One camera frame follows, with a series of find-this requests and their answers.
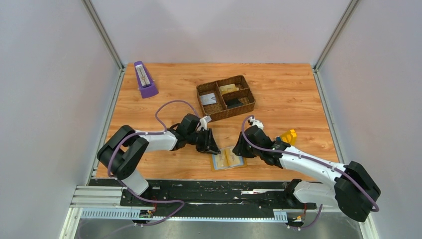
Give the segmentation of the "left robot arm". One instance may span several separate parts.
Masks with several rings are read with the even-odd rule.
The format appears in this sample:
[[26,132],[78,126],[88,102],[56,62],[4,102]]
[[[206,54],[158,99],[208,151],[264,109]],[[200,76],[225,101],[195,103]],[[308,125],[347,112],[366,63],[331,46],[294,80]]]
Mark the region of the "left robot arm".
[[187,144],[195,146],[199,153],[220,154],[212,129],[207,127],[210,120],[210,117],[187,114],[180,123],[160,132],[139,131],[123,125],[99,149],[97,160],[134,192],[133,199],[139,205],[146,206],[152,201],[152,192],[146,179],[136,169],[143,154],[175,151]]

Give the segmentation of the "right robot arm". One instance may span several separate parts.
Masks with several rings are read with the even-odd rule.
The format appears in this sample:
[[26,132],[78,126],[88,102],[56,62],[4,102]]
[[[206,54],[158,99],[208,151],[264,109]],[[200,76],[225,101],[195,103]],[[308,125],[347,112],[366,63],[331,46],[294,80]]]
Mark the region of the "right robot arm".
[[266,164],[300,172],[315,179],[293,180],[284,194],[287,206],[314,203],[339,208],[351,219],[364,222],[371,212],[380,210],[376,201],[381,190],[358,162],[334,163],[305,153],[289,143],[271,140],[263,129],[254,125],[242,129],[235,155],[259,157]]

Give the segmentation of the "black card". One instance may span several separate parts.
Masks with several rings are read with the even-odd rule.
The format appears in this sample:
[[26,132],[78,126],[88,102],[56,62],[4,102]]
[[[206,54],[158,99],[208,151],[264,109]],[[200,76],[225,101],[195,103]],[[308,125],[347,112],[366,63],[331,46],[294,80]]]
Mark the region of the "black card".
[[243,105],[243,103],[239,99],[231,99],[231,100],[225,101],[225,103],[228,109],[240,107]]

